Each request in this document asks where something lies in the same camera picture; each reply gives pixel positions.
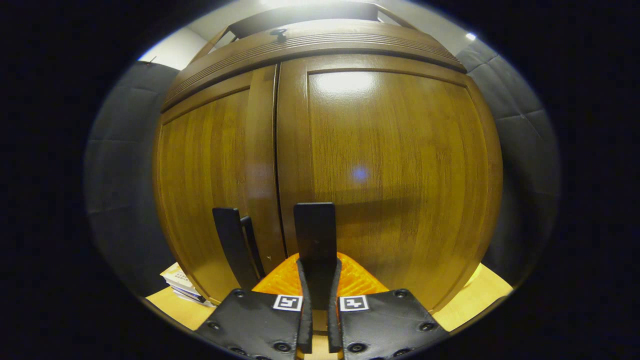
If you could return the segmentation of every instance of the wooden table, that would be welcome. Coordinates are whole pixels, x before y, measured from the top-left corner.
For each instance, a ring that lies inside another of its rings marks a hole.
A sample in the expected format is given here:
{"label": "wooden table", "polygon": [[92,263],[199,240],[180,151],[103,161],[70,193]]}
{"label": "wooden table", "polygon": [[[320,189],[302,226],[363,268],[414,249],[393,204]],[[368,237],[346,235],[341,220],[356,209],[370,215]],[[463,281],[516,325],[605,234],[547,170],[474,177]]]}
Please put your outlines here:
{"label": "wooden table", "polygon": [[[486,309],[499,297],[513,288],[501,277],[480,264],[470,282],[433,318],[447,331],[452,331]],[[160,310],[191,330],[196,330],[215,310],[194,302],[180,299],[171,287],[147,297]],[[328,353],[328,338],[316,331],[313,337],[313,354],[305,354],[305,360],[336,360],[337,354]]]}

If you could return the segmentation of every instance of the stack of books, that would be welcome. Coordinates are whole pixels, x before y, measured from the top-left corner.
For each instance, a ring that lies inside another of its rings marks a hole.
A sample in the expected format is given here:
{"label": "stack of books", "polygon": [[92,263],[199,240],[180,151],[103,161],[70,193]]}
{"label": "stack of books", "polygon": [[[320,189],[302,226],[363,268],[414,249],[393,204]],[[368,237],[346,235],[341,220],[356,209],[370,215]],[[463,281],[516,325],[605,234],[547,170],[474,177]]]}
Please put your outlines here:
{"label": "stack of books", "polygon": [[180,298],[188,301],[197,302],[198,304],[216,307],[210,301],[205,299],[198,293],[191,281],[184,274],[178,263],[169,266],[168,269],[160,273],[164,277],[167,284],[171,285],[173,292]]}

